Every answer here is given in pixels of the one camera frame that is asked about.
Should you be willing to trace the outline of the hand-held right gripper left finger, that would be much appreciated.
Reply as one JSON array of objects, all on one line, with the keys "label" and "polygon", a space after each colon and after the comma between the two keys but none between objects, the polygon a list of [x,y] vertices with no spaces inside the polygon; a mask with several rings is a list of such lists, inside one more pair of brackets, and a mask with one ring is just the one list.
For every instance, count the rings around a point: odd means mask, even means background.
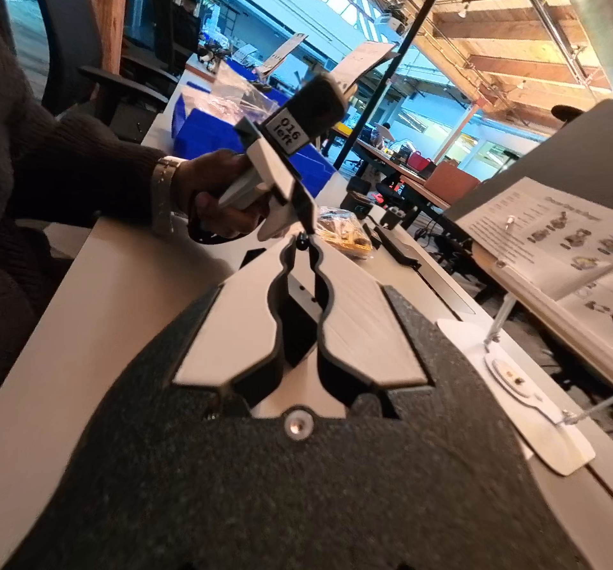
[{"label": "hand-held right gripper left finger", "polygon": [[287,236],[221,285],[175,384],[240,395],[249,408],[279,386],[284,373],[279,311],[294,260],[295,237]]}]

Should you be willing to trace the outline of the grey document stand panel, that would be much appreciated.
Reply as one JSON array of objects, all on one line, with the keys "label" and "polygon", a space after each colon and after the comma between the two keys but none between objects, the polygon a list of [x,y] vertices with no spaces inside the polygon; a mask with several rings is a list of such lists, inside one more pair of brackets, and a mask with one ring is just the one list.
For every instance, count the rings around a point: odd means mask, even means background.
[{"label": "grey document stand panel", "polygon": [[457,223],[524,177],[611,209],[612,100],[574,119],[509,169],[480,183],[443,215]]}]

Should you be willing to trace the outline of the black slanted pole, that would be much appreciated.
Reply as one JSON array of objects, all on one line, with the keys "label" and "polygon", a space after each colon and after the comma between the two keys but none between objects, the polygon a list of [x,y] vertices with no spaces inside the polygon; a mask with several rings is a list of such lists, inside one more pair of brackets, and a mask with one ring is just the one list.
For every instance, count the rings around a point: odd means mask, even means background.
[{"label": "black slanted pole", "polygon": [[424,0],[422,7],[419,9],[418,13],[416,14],[410,29],[408,30],[407,34],[403,38],[403,42],[400,45],[397,56],[395,56],[391,60],[390,65],[388,66],[386,72],[384,73],[381,79],[381,82],[379,83],[379,86],[377,86],[377,88],[375,89],[371,99],[369,100],[368,104],[364,108],[364,112],[361,114],[358,122],[356,123],[356,126],[351,131],[350,135],[345,141],[345,144],[343,145],[343,148],[341,149],[333,165],[333,167],[336,170],[340,170],[340,168],[342,167],[344,160],[346,159],[348,153],[351,151],[353,145],[356,144],[366,123],[370,120],[370,118],[376,111],[377,107],[379,106],[381,99],[385,96],[391,84],[392,76],[395,75],[398,67],[403,61],[413,41],[415,40],[419,32],[419,29],[421,29],[426,18],[430,14],[430,11],[432,10],[435,2],[436,0]]}]

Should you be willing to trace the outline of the silver wrist watch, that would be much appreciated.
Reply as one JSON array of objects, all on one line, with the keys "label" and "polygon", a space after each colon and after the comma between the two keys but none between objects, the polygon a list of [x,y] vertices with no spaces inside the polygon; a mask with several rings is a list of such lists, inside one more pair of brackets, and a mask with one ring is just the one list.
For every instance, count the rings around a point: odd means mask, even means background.
[{"label": "silver wrist watch", "polygon": [[173,234],[173,218],[186,215],[179,206],[173,190],[173,178],[186,160],[166,156],[157,160],[150,184],[151,229],[158,237],[168,238]]}]

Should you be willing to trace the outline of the person's left forearm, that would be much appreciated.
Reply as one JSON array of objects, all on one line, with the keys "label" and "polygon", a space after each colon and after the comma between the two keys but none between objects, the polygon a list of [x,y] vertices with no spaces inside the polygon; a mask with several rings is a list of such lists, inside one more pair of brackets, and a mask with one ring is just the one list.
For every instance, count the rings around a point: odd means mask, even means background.
[{"label": "person's left forearm", "polygon": [[13,219],[89,228],[100,215],[152,222],[152,178],[165,153],[123,142],[89,115],[56,121],[39,142],[11,155],[6,213]]}]

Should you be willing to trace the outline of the wooden work table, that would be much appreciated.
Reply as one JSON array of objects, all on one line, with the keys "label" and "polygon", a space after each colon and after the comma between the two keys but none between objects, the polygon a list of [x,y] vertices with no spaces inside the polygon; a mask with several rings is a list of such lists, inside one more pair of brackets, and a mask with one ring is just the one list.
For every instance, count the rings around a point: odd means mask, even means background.
[{"label": "wooden work table", "polygon": [[368,153],[369,156],[366,159],[367,161],[370,161],[371,157],[377,158],[380,164],[382,163],[388,167],[391,167],[393,172],[402,176],[403,181],[407,183],[418,184],[419,188],[417,187],[413,187],[413,188],[417,190],[419,193],[421,193],[423,197],[427,198],[435,207],[440,208],[442,210],[447,210],[450,207],[449,202],[435,195],[433,191],[427,189],[425,186],[425,183],[426,183],[425,178],[422,178],[420,175],[418,175],[417,172],[413,171],[411,168],[395,163],[394,161],[391,160],[390,157],[385,155],[382,151],[374,148],[373,146],[371,146],[366,141],[363,141],[362,139],[357,139],[356,142],[352,145],[351,149],[353,150],[355,147],[359,147],[360,149]]}]

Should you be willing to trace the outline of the white metal bracket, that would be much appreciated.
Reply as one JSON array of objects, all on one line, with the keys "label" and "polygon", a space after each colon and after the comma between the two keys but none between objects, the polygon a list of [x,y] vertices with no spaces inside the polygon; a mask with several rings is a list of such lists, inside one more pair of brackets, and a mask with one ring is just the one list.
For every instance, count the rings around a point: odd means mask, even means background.
[{"label": "white metal bracket", "polygon": [[317,325],[322,309],[315,296],[315,280],[309,251],[296,249],[294,266],[287,277],[289,295]]}]

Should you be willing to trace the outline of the small black box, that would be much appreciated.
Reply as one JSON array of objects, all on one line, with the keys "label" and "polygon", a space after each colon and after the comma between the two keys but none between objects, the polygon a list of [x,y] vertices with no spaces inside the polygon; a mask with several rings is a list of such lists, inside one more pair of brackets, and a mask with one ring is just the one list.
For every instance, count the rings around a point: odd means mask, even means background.
[{"label": "small black box", "polygon": [[371,184],[361,177],[351,177],[346,188],[346,195],[339,208],[355,214],[358,220],[365,220],[372,211],[374,201],[369,197]]}]

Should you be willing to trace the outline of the brown cardboard box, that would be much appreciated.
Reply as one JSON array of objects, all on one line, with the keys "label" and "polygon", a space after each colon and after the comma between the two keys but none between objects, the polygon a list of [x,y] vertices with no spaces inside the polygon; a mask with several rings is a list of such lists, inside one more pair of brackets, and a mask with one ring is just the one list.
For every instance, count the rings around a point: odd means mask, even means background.
[{"label": "brown cardboard box", "polygon": [[480,180],[449,162],[442,162],[425,181],[423,187],[449,206],[473,191]]}]

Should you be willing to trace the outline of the cardboard sign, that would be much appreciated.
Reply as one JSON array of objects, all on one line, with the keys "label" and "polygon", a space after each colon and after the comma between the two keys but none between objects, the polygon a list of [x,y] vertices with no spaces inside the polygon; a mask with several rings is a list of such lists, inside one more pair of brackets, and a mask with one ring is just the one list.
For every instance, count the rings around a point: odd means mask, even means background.
[{"label": "cardboard sign", "polygon": [[279,46],[261,65],[255,68],[255,74],[263,81],[270,76],[291,52],[308,38],[306,33],[295,33]]},{"label": "cardboard sign", "polygon": [[389,42],[365,41],[345,56],[332,70],[331,75],[343,94],[365,74],[378,65],[393,59],[397,53],[396,44]]}]

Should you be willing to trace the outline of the person's left hand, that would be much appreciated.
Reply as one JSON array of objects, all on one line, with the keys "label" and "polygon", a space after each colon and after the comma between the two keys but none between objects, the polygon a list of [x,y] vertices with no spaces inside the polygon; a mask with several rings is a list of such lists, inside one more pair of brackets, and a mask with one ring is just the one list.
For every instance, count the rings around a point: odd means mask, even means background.
[{"label": "person's left hand", "polygon": [[221,195],[252,168],[244,154],[218,150],[185,160],[172,178],[172,198],[180,213],[191,209],[204,230],[223,239],[235,239],[252,233],[269,215],[269,196],[261,196],[244,210],[220,208]]}]

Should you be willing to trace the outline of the white stand base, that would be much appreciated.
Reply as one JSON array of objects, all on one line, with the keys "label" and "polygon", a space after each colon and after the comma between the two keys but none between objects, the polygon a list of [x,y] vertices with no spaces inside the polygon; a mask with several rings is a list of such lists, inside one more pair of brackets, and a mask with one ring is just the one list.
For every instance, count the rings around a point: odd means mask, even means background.
[{"label": "white stand base", "polygon": [[478,326],[438,319],[436,324],[466,357],[510,419],[527,459],[536,455],[553,472],[567,477],[594,460],[596,453],[565,415],[511,356]]}]

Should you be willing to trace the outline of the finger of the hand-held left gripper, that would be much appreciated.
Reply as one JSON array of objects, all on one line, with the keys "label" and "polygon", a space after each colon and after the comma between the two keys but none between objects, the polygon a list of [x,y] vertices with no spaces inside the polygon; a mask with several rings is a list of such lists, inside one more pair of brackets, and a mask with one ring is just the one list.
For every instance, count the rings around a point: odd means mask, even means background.
[{"label": "finger of the hand-held left gripper", "polygon": [[260,135],[246,151],[252,164],[247,185],[246,204],[262,198],[264,195],[276,196],[280,203],[291,201],[301,203],[306,208],[306,233],[315,234],[318,218],[318,206],[312,196],[305,190],[300,179],[296,177],[291,164],[282,159],[266,138]]},{"label": "finger of the hand-held left gripper", "polygon": [[276,196],[269,199],[269,214],[257,230],[258,241],[269,241],[287,235],[289,230],[306,231],[306,208],[301,203],[280,203]]}]

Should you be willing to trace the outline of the person's dark sweater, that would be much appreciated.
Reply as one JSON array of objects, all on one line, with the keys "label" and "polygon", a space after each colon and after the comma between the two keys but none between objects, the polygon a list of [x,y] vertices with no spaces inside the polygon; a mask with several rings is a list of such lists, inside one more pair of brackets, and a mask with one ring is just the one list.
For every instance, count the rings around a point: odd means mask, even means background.
[{"label": "person's dark sweater", "polygon": [[1,25],[1,382],[11,371],[60,275],[47,237],[9,215],[17,168],[42,143],[53,119],[37,104],[17,58],[11,26]]}]

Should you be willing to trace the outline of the printed instruction sheet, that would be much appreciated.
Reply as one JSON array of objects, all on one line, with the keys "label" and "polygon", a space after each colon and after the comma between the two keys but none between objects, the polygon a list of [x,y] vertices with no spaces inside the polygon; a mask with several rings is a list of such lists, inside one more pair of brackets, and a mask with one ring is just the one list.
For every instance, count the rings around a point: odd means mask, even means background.
[{"label": "printed instruction sheet", "polygon": [[456,224],[520,283],[612,335],[612,209],[524,177]]}]

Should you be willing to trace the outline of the ceiling projector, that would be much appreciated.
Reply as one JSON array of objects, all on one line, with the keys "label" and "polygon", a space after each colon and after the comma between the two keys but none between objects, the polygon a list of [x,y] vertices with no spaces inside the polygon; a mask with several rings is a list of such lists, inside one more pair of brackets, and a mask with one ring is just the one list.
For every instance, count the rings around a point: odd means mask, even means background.
[{"label": "ceiling projector", "polygon": [[408,29],[408,17],[402,8],[393,7],[381,14],[382,22],[396,36],[403,37]]}]

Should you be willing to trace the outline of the black office chair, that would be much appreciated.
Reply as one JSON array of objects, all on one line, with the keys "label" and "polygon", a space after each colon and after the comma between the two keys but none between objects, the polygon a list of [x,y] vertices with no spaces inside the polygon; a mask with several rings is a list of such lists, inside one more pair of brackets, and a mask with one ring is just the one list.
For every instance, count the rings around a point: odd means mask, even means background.
[{"label": "black office chair", "polygon": [[42,106],[53,116],[87,114],[122,141],[141,144],[168,99],[102,67],[102,39],[91,0],[37,0],[49,45]]}]

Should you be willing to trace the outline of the bag of yellow parts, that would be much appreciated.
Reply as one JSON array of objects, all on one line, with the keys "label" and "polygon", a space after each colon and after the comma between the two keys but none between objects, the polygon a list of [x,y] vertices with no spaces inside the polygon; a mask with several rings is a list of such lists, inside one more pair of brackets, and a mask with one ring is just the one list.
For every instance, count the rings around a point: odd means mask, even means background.
[{"label": "bag of yellow parts", "polygon": [[374,255],[371,238],[360,220],[345,209],[320,206],[316,234],[350,259],[366,260]]}]

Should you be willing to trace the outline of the shiny metal pole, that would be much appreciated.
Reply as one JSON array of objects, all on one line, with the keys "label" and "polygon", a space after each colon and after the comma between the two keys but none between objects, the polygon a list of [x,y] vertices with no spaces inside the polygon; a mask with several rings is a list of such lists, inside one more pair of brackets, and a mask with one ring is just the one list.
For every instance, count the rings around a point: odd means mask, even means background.
[{"label": "shiny metal pole", "polygon": [[562,54],[571,75],[574,77],[574,80],[586,91],[589,92],[591,97],[596,100],[596,96],[594,91],[592,90],[591,76],[588,76],[583,66],[581,65],[578,57],[579,53],[582,52],[582,49],[574,49],[571,45],[571,42],[566,35],[563,27],[556,20],[551,7],[549,6],[547,0],[529,0],[532,4],[533,9],[535,10],[540,22],[543,27],[547,31],[549,37],[558,47],[558,50]]}]

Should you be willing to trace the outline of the clear plastic bag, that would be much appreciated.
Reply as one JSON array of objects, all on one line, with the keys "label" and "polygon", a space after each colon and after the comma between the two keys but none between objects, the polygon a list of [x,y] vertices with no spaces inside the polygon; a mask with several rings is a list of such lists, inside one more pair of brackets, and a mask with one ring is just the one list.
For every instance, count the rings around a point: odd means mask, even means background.
[{"label": "clear plastic bag", "polygon": [[279,104],[258,91],[252,83],[223,62],[210,91],[187,84],[181,91],[186,114],[198,110],[230,125],[242,118],[262,123],[279,110]]}]

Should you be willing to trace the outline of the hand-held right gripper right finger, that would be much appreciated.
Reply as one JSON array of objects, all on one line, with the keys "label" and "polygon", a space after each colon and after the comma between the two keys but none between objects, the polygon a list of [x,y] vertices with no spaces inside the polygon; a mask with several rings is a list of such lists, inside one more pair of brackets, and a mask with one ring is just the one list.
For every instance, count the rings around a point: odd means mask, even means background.
[{"label": "hand-held right gripper right finger", "polygon": [[382,401],[391,391],[430,382],[387,288],[368,271],[317,236],[310,238],[310,264],[318,322],[318,376],[346,408],[364,394]]}]

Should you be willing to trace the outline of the long black bar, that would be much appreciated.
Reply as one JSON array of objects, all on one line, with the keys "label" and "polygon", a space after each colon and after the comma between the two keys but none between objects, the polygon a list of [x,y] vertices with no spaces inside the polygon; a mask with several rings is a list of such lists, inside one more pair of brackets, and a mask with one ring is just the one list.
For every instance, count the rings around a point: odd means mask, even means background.
[{"label": "long black bar", "polygon": [[383,248],[399,265],[410,267],[415,271],[421,268],[422,263],[417,257],[417,252],[396,237],[391,230],[379,225],[371,228],[367,223],[362,224],[362,228],[376,250]]}]

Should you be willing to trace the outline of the red box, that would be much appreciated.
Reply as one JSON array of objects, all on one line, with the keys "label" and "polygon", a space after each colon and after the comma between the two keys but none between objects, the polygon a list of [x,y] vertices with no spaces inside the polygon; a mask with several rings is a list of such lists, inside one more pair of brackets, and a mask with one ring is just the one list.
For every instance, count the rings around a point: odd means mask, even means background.
[{"label": "red box", "polygon": [[419,151],[412,152],[407,158],[406,164],[425,180],[427,180],[436,169],[436,163],[430,158],[424,157]]}]

